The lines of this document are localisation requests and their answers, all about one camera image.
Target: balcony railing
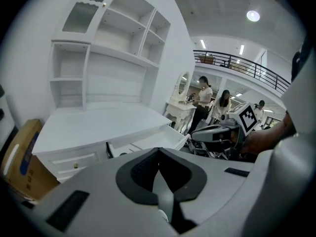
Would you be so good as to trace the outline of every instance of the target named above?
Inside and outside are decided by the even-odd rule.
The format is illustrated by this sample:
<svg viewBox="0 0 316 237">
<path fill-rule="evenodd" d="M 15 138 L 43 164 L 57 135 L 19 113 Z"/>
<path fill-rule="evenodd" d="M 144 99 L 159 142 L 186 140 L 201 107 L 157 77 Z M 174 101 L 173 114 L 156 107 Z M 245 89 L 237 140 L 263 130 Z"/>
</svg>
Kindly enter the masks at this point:
<svg viewBox="0 0 316 237">
<path fill-rule="evenodd" d="M 193 52 L 196 62 L 238 71 L 265 83 L 282 94 L 290 86 L 287 80 L 273 71 L 239 56 L 214 51 L 193 50 Z"/>
</svg>

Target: ceiling light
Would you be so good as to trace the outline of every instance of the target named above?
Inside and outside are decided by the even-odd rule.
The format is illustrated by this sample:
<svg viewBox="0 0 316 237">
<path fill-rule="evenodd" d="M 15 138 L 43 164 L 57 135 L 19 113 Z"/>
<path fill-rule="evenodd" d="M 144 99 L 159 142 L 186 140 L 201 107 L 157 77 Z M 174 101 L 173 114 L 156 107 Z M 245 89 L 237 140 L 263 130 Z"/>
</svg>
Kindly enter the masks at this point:
<svg viewBox="0 0 316 237">
<path fill-rule="evenodd" d="M 203 48 L 204 48 L 204 49 L 206 49 L 206 46 L 205 46 L 204 40 L 202 40 L 202 39 L 201 39 L 201 43 L 202 43 Z"/>
<path fill-rule="evenodd" d="M 250 10 L 247 12 L 247 18 L 250 21 L 257 22 L 260 19 L 260 15 L 258 12 L 254 11 L 254 10 Z"/>
<path fill-rule="evenodd" d="M 240 55 L 242 55 L 244 48 L 245 48 L 245 46 L 244 46 L 244 45 L 241 45 L 241 47 L 240 47 L 240 52 L 239 52 Z"/>
</svg>

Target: blue label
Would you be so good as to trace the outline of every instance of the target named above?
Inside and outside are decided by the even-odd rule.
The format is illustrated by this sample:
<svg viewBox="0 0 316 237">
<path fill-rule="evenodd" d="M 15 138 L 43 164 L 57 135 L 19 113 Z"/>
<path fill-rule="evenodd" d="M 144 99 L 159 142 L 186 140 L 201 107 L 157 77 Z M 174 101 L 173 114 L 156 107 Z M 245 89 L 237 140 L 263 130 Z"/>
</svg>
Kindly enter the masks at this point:
<svg viewBox="0 0 316 237">
<path fill-rule="evenodd" d="M 36 132 L 34 137 L 33 137 L 33 139 L 31 140 L 27 150 L 25 151 L 23 160 L 21 162 L 20 173 L 22 175 L 24 175 L 24 176 L 28 172 L 28 167 L 29 167 L 29 164 L 30 164 L 30 161 L 31 161 L 31 158 L 32 158 L 32 150 L 33 150 L 33 147 L 35 145 L 35 142 L 36 142 L 38 136 L 39 136 L 39 133 Z"/>
</svg>

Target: white ceiling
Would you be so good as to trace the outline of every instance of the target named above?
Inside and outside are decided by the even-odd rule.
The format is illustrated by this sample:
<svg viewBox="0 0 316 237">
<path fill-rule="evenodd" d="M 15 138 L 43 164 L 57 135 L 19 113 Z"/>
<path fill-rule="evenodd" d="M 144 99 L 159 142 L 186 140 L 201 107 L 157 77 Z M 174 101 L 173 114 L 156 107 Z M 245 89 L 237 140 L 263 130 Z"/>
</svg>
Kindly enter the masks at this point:
<svg viewBox="0 0 316 237">
<path fill-rule="evenodd" d="M 193 48 L 196 50 L 208 50 L 221 53 L 233 54 L 244 59 L 255 62 L 260 53 L 263 53 L 263 48 L 259 45 L 247 42 L 245 40 L 233 39 L 219 36 L 198 36 L 191 37 Z M 206 49 L 203 48 L 201 41 L 204 40 Z M 244 45 L 243 54 L 240 55 L 240 46 Z"/>
<path fill-rule="evenodd" d="M 291 61 L 305 35 L 297 17 L 274 0 L 175 0 L 191 37 L 226 36 L 248 40 Z M 258 22 L 246 18 L 249 10 Z"/>
<path fill-rule="evenodd" d="M 211 85 L 211 88 L 213 91 L 218 90 L 220 86 L 220 82 L 221 82 L 221 77 L 211 76 L 209 74 L 194 72 L 190 85 L 200 88 L 197 80 L 201 76 L 207 77 L 208 82 Z M 285 115 L 285 109 L 282 108 L 280 105 L 276 104 L 274 101 L 272 101 L 270 98 L 266 97 L 265 95 L 261 94 L 260 92 L 257 92 L 243 84 L 240 84 L 238 82 L 228 79 L 225 85 L 225 89 L 229 90 L 231 96 L 236 96 L 239 93 L 242 94 L 240 97 L 236 97 L 234 101 L 238 102 L 238 100 L 241 100 L 240 102 L 250 102 L 252 104 L 258 104 L 260 100 L 264 100 L 265 101 L 264 109 L 273 111 L 273 114 L 268 113 L 269 115 L 273 115 L 275 116 L 275 118 L 278 118 L 278 119 L 283 119 Z"/>
</svg>

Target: white vanity table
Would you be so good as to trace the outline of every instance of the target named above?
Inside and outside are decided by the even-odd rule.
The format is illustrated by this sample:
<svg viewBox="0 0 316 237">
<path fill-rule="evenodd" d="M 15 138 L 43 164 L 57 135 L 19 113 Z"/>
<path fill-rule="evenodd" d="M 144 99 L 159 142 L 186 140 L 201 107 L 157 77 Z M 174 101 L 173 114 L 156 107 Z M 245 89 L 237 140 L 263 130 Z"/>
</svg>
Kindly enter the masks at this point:
<svg viewBox="0 0 316 237">
<path fill-rule="evenodd" d="M 188 129 L 196 109 L 192 104 L 186 104 L 186 96 L 190 87 L 189 78 L 189 72 L 184 72 L 180 75 L 164 113 L 165 117 L 170 115 L 176 118 L 174 129 L 178 132 L 181 132 L 184 126 L 186 126 L 185 130 Z M 180 85 L 184 85 L 181 93 L 179 93 Z"/>
<path fill-rule="evenodd" d="M 65 9 L 48 65 L 51 116 L 32 151 L 59 182 L 109 155 L 183 147 L 188 136 L 147 107 L 164 83 L 170 26 L 146 0 L 72 0 Z"/>
</svg>

